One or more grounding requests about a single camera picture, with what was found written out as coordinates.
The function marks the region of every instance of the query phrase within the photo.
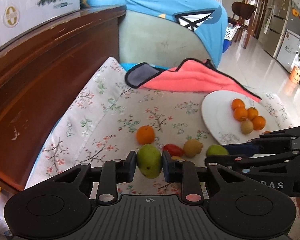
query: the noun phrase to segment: orange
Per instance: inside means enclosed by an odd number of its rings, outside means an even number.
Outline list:
[[[235,110],[236,108],[238,108],[238,107],[243,107],[243,108],[245,108],[245,104],[244,104],[244,102],[243,102],[241,99],[236,98],[236,99],[234,99],[234,100],[232,101],[232,103],[231,103],[232,111],[234,111],[234,110]]]
[[[154,130],[151,126],[141,126],[136,133],[138,143],[145,145],[154,142]]]
[[[237,107],[233,112],[233,117],[239,122],[242,122],[247,119],[248,111],[242,106]]]
[[[266,119],[259,115],[252,120],[254,130],[262,130],[266,126]]]
[[[250,107],[248,108],[248,119],[252,121],[253,118],[257,117],[259,115],[259,112],[256,108]]]

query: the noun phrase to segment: crosshair symbol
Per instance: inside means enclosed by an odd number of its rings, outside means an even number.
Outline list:
[[[145,201],[147,201],[148,203],[152,203],[154,201],[153,198],[147,198]]]

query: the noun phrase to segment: blue blanket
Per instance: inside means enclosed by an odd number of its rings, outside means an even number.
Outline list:
[[[126,5],[128,10],[180,24],[200,38],[214,65],[219,65],[227,14],[215,0],[85,0],[84,3],[89,6]]]

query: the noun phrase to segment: white basket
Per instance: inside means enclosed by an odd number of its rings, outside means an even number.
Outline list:
[[[237,29],[239,29],[239,28],[241,28],[241,27],[240,27],[240,26],[236,26],[236,27],[234,27],[234,28],[232,28],[232,29],[229,28],[229,27],[227,27],[225,39],[231,41],[232,38],[233,38],[234,35],[235,35],[235,32],[236,32]]]

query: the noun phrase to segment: pink cloth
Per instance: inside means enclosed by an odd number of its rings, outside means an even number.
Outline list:
[[[187,60],[181,67],[163,71],[141,87],[177,92],[210,93],[217,90],[229,90],[243,94],[257,102],[261,100],[245,90],[234,79],[195,60]]]

